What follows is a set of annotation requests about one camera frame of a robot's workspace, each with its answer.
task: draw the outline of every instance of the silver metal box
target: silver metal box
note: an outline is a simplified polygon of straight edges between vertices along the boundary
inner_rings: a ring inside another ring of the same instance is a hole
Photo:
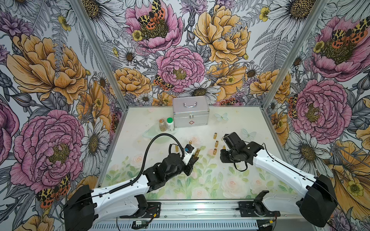
[[[207,125],[209,106],[205,96],[173,99],[175,128]]]

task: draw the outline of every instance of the pink rose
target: pink rose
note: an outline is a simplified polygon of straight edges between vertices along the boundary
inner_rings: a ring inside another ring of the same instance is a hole
[[[352,116],[351,107],[347,104],[347,93],[342,85],[333,80],[308,81],[298,94],[296,110],[298,118],[292,119],[294,130],[311,134],[320,144],[338,138],[349,125]]]
[[[340,48],[332,47],[333,31],[348,31],[359,23],[359,20],[353,23],[352,18],[347,21],[344,18],[335,16],[321,30],[321,35],[315,39],[316,45],[309,64],[314,73],[326,78],[335,78],[340,82],[350,80],[370,64],[369,28],[369,33],[360,42],[343,44]]]
[[[149,15],[152,11],[152,4],[149,7],[142,6],[137,8],[127,8],[125,13],[127,33],[133,34],[135,31],[140,31],[141,38],[136,39],[141,49],[136,51],[145,54],[146,52],[156,53],[157,51],[164,51],[171,46],[178,45],[181,41],[184,23],[182,18],[177,18],[174,14],[171,4],[166,6],[163,1],[160,1],[162,8],[165,11],[164,20],[160,20],[159,25],[156,28],[150,30],[141,31],[141,24],[138,21],[143,15]]]
[[[12,137],[18,131],[19,120],[9,105],[0,101],[0,165],[11,149]]]
[[[54,188],[67,174],[76,179],[83,167],[79,158],[84,135],[76,117],[63,110],[31,119],[14,140],[18,162],[11,167],[10,181],[37,193]]]
[[[172,47],[156,60],[158,75],[166,83],[174,85],[174,92],[204,79],[205,67],[202,57],[186,47]]]

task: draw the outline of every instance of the flower bud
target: flower bud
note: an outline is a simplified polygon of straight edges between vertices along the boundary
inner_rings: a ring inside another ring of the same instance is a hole
[[[370,89],[370,74],[367,74],[357,83],[357,94],[362,94]]]
[[[354,119],[353,124],[357,129],[365,130],[369,126],[369,120],[364,116],[359,116]]]
[[[195,39],[195,34],[191,31],[188,30],[188,33],[186,35],[186,39],[190,42],[194,42],[194,39]]]
[[[11,97],[22,107],[27,108],[29,106],[36,106],[36,101],[32,99],[29,94],[19,93],[11,95]]]
[[[0,71],[0,86],[4,88],[9,88],[13,85],[11,79],[4,73]]]

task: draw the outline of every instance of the black cable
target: black cable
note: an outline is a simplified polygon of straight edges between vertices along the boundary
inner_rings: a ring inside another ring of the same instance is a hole
[[[118,217],[116,217],[116,225],[117,225],[117,229],[118,229],[118,231],[121,231],[121,230],[120,230],[120,227],[118,226]]]
[[[295,171],[294,169],[291,169],[291,168],[289,168],[288,166],[286,166],[286,165],[284,165],[284,164],[282,164],[281,162],[279,162],[279,161],[277,161],[275,158],[273,158],[271,155],[270,155],[270,153],[267,151],[267,148],[266,148],[266,144],[265,143],[263,143],[262,145],[264,145],[265,146],[265,150],[266,150],[266,152],[267,152],[267,154],[270,156],[270,158],[273,160],[273,161],[276,161],[276,162],[278,162],[279,164],[281,164],[281,165],[283,165],[283,166],[285,166],[286,168],[288,168],[288,169],[290,169],[290,170],[292,170],[293,172],[295,172],[295,173],[297,173],[298,175],[300,175],[300,176],[302,176],[302,177],[304,177],[305,179],[307,179],[307,180],[309,180],[309,181],[311,181],[311,182],[313,182],[314,184],[316,184],[316,185],[318,185],[318,186],[320,186],[323,190],[325,190],[332,198],[333,198],[333,200],[335,200],[335,202],[338,204],[338,206],[340,207],[340,210],[342,211],[342,213],[344,214],[344,216],[345,216],[345,218],[347,219],[347,221],[348,221],[348,224],[349,224],[349,231],[352,231],[352,227],[351,227],[351,221],[348,219],[348,217],[346,216],[346,213],[344,212],[344,210],[343,210],[343,208],[342,208],[342,206],[339,204],[339,202],[338,202],[338,200],[329,192],[329,191],[327,191],[326,190],[326,188],[324,188],[323,186],[321,186],[320,184],[318,184],[318,183],[316,183],[315,181],[313,181],[313,180],[311,180],[311,179],[309,179],[308,177],[306,177],[306,176],[304,176],[304,175],[302,175],[302,174],[300,174],[299,172],[297,172],[297,171]]]
[[[239,169],[236,167],[235,162],[234,162],[234,167],[235,167],[235,169],[236,169],[236,170],[238,170],[238,171],[245,171],[245,170],[247,170],[247,169],[248,169],[247,163],[245,163],[245,169],[244,169],[244,170],[239,170]]]
[[[150,222],[152,222],[153,219],[154,219],[154,217],[152,217],[149,221],[146,221],[144,225],[140,225],[139,227],[132,226],[131,228],[133,230],[139,230],[139,229],[145,228],[146,226],[149,225]]]
[[[339,230],[337,230],[334,226],[332,226],[329,222],[327,222],[327,224],[328,224],[330,227],[332,227],[333,229],[335,229],[336,231],[339,231]]]
[[[142,160],[141,169],[140,169],[140,172],[139,172],[139,174],[137,175],[137,177],[136,177],[134,180],[131,180],[129,183],[126,183],[126,184],[124,184],[124,185],[118,186],[117,188],[114,188],[114,189],[110,190],[110,191],[109,191],[109,193],[114,193],[114,192],[116,192],[116,191],[118,191],[118,190],[120,190],[120,189],[123,189],[123,188],[127,187],[127,186],[133,185],[133,184],[134,184],[134,183],[135,183],[135,182],[140,178],[140,176],[141,176],[141,175],[142,175],[142,173],[144,172],[145,161],[147,160],[147,155],[148,155],[149,148],[150,148],[151,144],[155,141],[155,139],[157,139],[157,138],[158,138],[158,137],[160,137],[160,136],[169,136],[169,137],[171,137],[172,139],[174,139],[174,140],[176,141],[177,145],[179,146],[179,148],[180,148],[180,150],[181,150],[182,154],[183,154],[183,155],[185,155],[184,150],[183,150],[183,148],[182,148],[182,146],[181,146],[180,142],[179,142],[179,141],[178,141],[178,140],[177,140],[173,135],[168,134],[168,133],[161,133],[161,134],[159,134],[159,135],[156,135],[156,136],[155,136],[155,137],[154,137],[154,138],[149,142],[148,147],[147,147],[147,149],[145,150],[144,158],[143,158],[143,160]]]

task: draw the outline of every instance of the floral tablecloth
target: floral tablecloth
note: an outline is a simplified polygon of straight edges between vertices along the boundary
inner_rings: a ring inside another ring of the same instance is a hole
[[[130,108],[110,160],[102,186],[116,184],[135,177],[142,164],[145,149],[150,139],[142,134],[157,125],[160,118],[170,117],[172,108]],[[213,155],[217,132],[219,145]],[[174,199],[241,199],[254,198],[262,190],[277,193],[295,193],[292,188],[265,170],[248,166],[240,172],[233,164],[222,163],[220,150],[222,136],[236,132],[243,140],[266,143],[269,152],[280,157],[270,131],[257,107],[211,107],[207,126],[180,128],[173,134],[185,146],[192,140],[194,147],[201,149],[199,160],[189,177],[180,174],[169,180],[164,187],[146,194],[148,200]],[[169,137],[157,139],[150,147],[145,168],[161,162],[168,155],[168,146],[174,141]],[[237,164],[239,170],[245,165]]]

